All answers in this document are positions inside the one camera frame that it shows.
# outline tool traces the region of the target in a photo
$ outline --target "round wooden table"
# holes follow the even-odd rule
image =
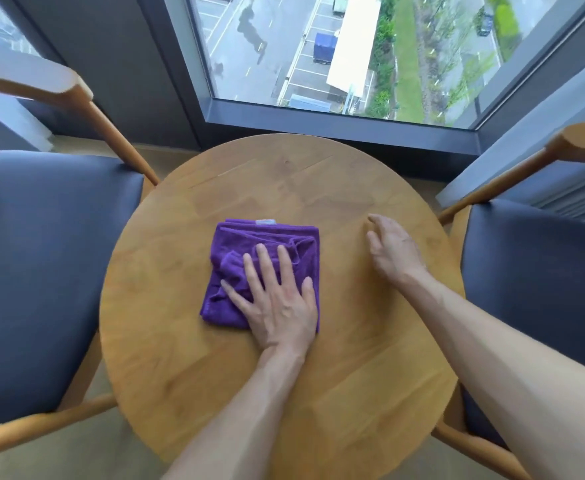
[[[270,134],[225,143],[144,199],[110,260],[100,331],[119,408],[145,444],[174,460],[256,366],[249,332],[199,317],[215,225],[229,217],[320,231],[321,330],[289,398],[271,478],[376,479],[421,444],[456,377],[372,268],[369,212],[400,222],[434,276],[463,293],[426,202],[393,170],[335,141]]]

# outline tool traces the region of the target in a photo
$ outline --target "chair seat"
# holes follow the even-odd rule
[[[0,423],[57,409],[143,181],[114,158],[0,152]]]
[[[461,272],[469,301],[585,366],[585,224],[507,200],[474,205]],[[468,431],[505,446],[463,399]]]

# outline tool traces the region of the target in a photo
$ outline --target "microfiber cloth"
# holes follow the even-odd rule
[[[319,229],[312,226],[276,224],[269,219],[226,219],[217,224],[211,245],[213,272],[199,312],[204,321],[234,328],[250,328],[244,315],[226,295],[221,281],[226,280],[241,296],[252,302],[252,293],[244,272],[243,255],[250,254],[263,283],[256,249],[259,243],[264,244],[268,250],[279,282],[281,274],[277,246],[283,244],[286,247],[291,257],[297,289],[301,290],[301,282],[306,276],[310,276],[319,310]]]

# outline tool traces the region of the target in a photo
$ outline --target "floor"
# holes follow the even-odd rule
[[[112,155],[103,142],[57,137],[59,152]],[[193,156],[184,150],[137,145],[160,178]],[[436,182],[409,180],[434,209]],[[88,396],[110,392],[103,364]],[[2,480],[156,480],[167,466],[142,444],[117,409],[0,453]],[[432,437],[384,480],[503,480]]]

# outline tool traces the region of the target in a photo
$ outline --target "right hand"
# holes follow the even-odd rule
[[[416,242],[402,226],[377,214],[369,214],[368,220],[379,229],[379,235],[375,231],[367,233],[372,262],[379,274],[399,291],[415,278],[428,275]]]
[[[255,303],[250,303],[222,280],[222,287],[231,301],[249,321],[250,330],[262,349],[286,347],[298,355],[306,355],[315,339],[317,301],[312,279],[301,284],[301,293],[294,280],[293,263],[288,251],[277,246],[282,284],[277,281],[273,262],[264,244],[257,244],[259,267],[266,289],[262,287],[249,254],[244,254],[244,269]]]

